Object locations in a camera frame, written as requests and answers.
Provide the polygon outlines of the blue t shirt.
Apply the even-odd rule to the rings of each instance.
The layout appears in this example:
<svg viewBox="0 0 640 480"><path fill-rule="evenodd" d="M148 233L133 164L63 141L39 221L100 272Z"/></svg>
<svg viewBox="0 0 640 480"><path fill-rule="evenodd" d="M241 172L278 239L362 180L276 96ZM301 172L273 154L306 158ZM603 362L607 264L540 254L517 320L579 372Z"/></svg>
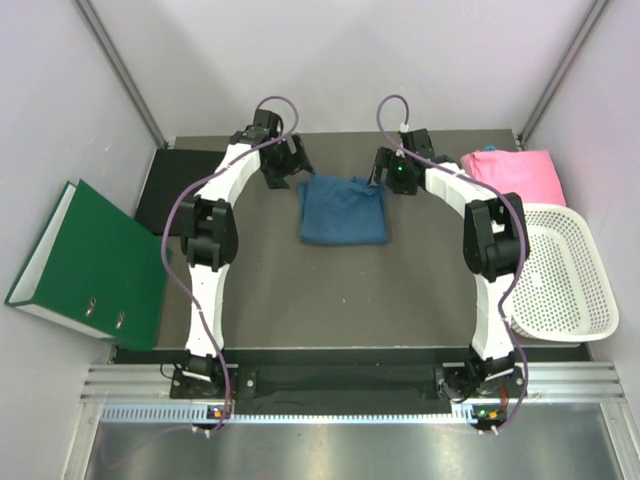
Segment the blue t shirt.
<svg viewBox="0 0 640 480"><path fill-rule="evenodd" d="M384 245L389 242L383 188L362 177L350 180L316 174L297 186L304 244Z"/></svg>

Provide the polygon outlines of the pink t shirt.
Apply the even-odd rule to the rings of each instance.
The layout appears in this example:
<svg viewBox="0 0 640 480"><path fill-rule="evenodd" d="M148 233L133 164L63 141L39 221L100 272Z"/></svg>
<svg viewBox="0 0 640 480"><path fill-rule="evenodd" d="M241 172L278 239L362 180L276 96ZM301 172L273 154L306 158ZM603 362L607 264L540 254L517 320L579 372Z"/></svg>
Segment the pink t shirt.
<svg viewBox="0 0 640 480"><path fill-rule="evenodd" d="M460 159L473 179L501 193L517 193L524 203L565 206L566 200L553 160L546 150L476 150Z"/></svg>

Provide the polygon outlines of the white perforated plastic basket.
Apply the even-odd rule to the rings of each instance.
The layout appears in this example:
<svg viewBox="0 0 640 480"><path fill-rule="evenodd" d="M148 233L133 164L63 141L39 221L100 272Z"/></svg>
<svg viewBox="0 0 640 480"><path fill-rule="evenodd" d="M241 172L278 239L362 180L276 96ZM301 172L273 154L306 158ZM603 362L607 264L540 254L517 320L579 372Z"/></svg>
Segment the white perforated plastic basket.
<svg viewBox="0 0 640 480"><path fill-rule="evenodd" d="M524 205L530 255L512 294L512 328L561 343L604 340L619 311L586 220L559 205Z"/></svg>

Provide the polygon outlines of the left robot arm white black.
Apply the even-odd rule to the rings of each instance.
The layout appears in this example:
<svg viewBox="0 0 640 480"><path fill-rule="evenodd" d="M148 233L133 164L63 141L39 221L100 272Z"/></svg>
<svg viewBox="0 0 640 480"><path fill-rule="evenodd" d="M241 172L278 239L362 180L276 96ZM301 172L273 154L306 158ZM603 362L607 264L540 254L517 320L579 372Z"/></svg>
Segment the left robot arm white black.
<svg viewBox="0 0 640 480"><path fill-rule="evenodd" d="M224 285L239 250L233 207L245 185L261 173L271 189L288 187L286 178L313 167L301 138L284 130L280 115L257 108L252 122L229 140L214 172L199 180L175 209L176 230L190 276L191 318L186 349L204 363L183 371L205 396L231 399L229 367L223 357Z"/></svg>

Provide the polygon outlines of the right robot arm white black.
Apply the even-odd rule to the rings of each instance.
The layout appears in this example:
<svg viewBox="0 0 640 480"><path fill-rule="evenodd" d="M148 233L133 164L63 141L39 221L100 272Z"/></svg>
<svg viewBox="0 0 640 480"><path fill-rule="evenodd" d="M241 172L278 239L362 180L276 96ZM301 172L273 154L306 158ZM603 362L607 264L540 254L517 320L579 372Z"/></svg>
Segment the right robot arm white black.
<svg viewBox="0 0 640 480"><path fill-rule="evenodd" d="M390 148L376 153L369 181L397 194L418 189L440 198L463 220L462 252L476 285L476 326L461 381L444 381L462 401L492 394L515 372L511 294L530 247L521 197L468 176L447 156L437 156L427 129L403 122Z"/></svg>

